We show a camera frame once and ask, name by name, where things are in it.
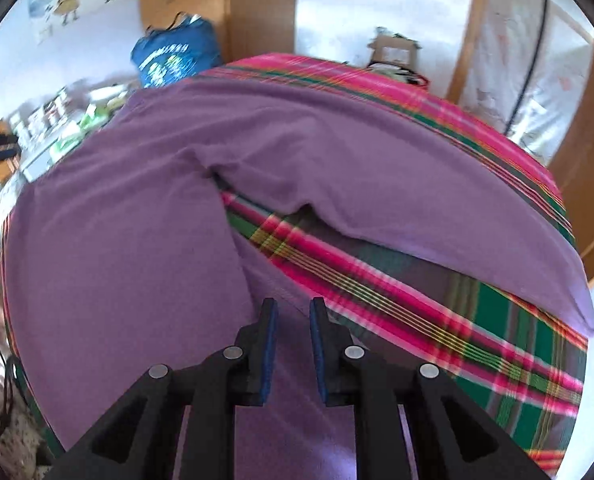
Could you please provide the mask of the blue printed tote bag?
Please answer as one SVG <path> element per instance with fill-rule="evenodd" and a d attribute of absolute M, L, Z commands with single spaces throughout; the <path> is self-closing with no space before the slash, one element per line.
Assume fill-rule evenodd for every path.
<path fill-rule="evenodd" d="M 149 27 L 133 47 L 131 61 L 143 88 L 175 84 L 223 64 L 212 23 L 185 12 L 166 28 Z"/>

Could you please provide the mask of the brown cardboard box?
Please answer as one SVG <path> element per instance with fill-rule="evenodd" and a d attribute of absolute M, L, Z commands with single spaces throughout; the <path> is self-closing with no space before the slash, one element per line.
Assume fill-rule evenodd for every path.
<path fill-rule="evenodd" d="M 418 52 L 422 48 L 416 40 L 385 27 L 377 27 L 375 38 L 367 45 L 372 50 L 368 65 L 385 64 L 407 70 L 417 70 Z"/>

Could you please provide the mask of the transparent printed door curtain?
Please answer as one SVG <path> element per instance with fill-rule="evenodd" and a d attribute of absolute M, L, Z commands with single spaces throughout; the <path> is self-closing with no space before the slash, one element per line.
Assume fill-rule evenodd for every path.
<path fill-rule="evenodd" d="M 594 27 L 574 0 L 488 0 L 460 105 L 546 166 L 593 55 Z"/>

